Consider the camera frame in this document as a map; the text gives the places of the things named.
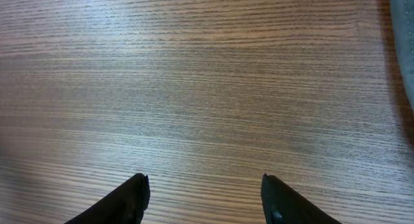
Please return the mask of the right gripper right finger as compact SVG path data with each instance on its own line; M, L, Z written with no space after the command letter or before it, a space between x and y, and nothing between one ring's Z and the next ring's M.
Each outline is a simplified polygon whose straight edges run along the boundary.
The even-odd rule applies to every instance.
M340 224L275 175L263 175L261 200L267 224Z

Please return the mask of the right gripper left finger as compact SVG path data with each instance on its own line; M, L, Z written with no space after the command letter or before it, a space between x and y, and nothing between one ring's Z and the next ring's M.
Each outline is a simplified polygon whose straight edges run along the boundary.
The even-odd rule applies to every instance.
M135 174L65 224L140 224L149 199L148 176Z

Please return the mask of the grey t-shirt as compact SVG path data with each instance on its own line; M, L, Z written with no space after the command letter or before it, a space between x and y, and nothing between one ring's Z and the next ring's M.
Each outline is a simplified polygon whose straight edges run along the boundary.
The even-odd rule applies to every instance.
M389 0L398 65L413 109L413 0Z

